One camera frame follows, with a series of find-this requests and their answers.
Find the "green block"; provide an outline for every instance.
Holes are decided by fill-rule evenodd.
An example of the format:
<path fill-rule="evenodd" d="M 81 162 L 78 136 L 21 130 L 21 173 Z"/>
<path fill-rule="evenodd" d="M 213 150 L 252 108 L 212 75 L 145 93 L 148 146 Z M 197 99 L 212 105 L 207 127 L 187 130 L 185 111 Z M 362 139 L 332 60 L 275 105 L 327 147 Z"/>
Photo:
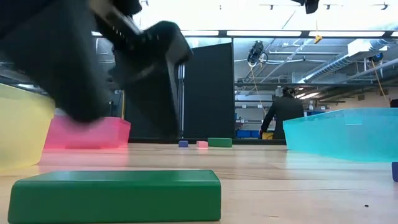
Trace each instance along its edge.
<path fill-rule="evenodd" d="M 232 147 L 232 139 L 230 138 L 208 138 L 207 142 L 212 147 Z"/>
<path fill-rule="evenodd" d="M 211 170 L 50 172 L 18 180 L 8 213 L 11 224 L 220 218 L 221 184 Z"/>

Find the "ceiling light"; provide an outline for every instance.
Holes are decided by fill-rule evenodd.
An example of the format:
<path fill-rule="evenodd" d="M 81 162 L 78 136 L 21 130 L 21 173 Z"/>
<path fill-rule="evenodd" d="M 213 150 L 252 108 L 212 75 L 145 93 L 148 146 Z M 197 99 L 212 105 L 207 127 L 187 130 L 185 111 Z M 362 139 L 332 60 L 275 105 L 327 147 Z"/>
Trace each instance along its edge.
<path fill-rule="evenodd" d="M 310 94 L 308 94 L 307 96 L 302 96 L 300 99 L 301 99 L 301 100 L 305 100 L 305 99 L 314 97 L 314 96 L 316 96 L 316 95 L 318 95 L 318 94 L 319 94 L 319 93 L 310 93 Z"/>
<path fill-rule="evenodd" d="M 296 96 L 296 98 L 303 97 L 304 95 L 305 95 L 305 93 L 299 94 L 299 95 Z"/>
<path fill-rule="evenodd" d="M 383 31 L 311 31 L 309 36 L 315 37 L 381 37 Z"/>
<path fill-rule="evenodd" d="M 102 34 L 99 32 L 91 31 L 91 34 L 95 37 L 102 37 Z"/>
<path fill-rule="evenodd" d="M 299 37 L 301 31 L 243 31 L 231 30 L 227 31 L 228 36 L 266 36 L 266 37 Z"/>
<path fill-rule="evenodd" d="M 27 88 L 27 89 L 34 89 L 35 87 L 33 85 L 26 85 L 26 84 L 18 84 L 17 86 Z"/>
<path fill-rule="evenodd" d="M 218 35 L 218 30 L 182 30 L 184 36 L 212 36 Z"/>

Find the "turquoise plastic bin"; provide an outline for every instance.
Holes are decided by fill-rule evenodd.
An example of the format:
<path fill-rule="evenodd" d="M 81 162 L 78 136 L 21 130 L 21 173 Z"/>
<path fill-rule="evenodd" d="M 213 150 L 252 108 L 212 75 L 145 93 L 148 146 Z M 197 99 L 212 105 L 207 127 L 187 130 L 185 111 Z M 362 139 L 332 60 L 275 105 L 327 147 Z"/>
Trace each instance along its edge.
<path fill-rule="evenodd" d="M 398 161 L 398 108 L 355 108 L 284 121 L 287 148 L 352 161 Z"/>

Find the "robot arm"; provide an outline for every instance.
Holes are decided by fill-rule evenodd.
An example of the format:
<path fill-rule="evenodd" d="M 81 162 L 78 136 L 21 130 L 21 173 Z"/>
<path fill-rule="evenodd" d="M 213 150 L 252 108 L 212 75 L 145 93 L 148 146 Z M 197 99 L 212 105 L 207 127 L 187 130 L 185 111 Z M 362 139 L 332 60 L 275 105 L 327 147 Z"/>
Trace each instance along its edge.
<path fill-rule="evenodd" d="M 99 64 L 91 36 L 98 30 L 114 45 L 111 75 L 127 99 L 164 136 L 178 134 L 174 68 L 192 52 L 177 25 L 160 22 L 139 30 L 131 20 L 141 10 L 138 0 L 1 4 L 9 7 L 0 8 L 0 49 L 75 121 L 90 123 L 107 111 L 108 74 Z"/>

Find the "translucent plastic bin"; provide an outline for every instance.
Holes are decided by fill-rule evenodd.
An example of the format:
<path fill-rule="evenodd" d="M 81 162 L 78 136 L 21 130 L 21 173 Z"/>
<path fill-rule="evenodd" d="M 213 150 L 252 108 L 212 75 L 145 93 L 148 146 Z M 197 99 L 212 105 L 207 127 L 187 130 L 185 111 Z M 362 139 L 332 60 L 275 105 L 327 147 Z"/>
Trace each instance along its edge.
<path fill-rule="evenodd" d="M 352 161 L 398 161 L 398 108 L 356 108 L 284 121 L 287 147 Z"/>
<path fill-rule="evenodd" d="M 54 103 L 46 96 L 0 84 L 0 171 L 41 158 Z"/>
<path fill-rule="evenodd" d="M 45 149 L 127 148 L 130 123 L 108 117 L 89 126 L 79 126 L 67 116 L 56 115 L 51 122 Z"/>

